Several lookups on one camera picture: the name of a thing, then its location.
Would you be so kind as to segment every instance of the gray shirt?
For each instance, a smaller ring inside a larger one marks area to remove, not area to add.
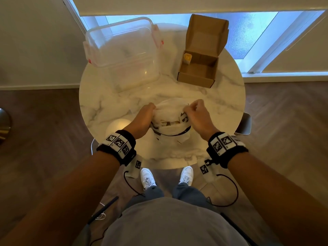
[[[218,213],[168,197],[126,209],[108,228],[101,245],[248,246]]]

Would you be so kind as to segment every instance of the person's left hand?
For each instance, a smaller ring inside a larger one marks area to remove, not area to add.
[[[144,105],[134,120],[124,130],[130,132],[136,140],[143,137],[149,129],[155,108],[156,106],[153,103]]]

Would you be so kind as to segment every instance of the leg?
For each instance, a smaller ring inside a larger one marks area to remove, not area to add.
[[[179,184],[172,191],[172,198],[214,211],[213,206],[197,188],[192,187],[194,172],[191,166],[182,170]]]
[[[164,197],[163,191],[156,186],[153,174],[148,168],[143,168],[140,172],[141,182],[144,187],[144,194],[131,198],[124,210],[141,202]]]

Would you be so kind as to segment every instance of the open cardboard box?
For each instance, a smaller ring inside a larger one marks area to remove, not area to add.
[[[186,34],[177,80],[211,88],[215,82],[219,55],[227,44],[229,21],[192,14]],[[190,64],[183,62],[185,53],[192,55]]]

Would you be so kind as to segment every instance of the person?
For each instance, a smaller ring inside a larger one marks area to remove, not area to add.
[[[135,139],[148,131],[155,105],[142,107],[125,127]],[[203,100],[184,108],[192,127],[208,141],[219,130]],[[113,154],[98,151],[66,176],[43,202],[30,211],[1,245],[71,245],[97,208],[120,167]],[[228,170],[285,246],[328,245],[328,210],[300,187],[248,152],[235,154]],[[247,245],[211,205],[191,187],[186,167],[173,198],[163,197],[149,169],[141,170],[144,196],[127,204],[106,231],[107,245]]]

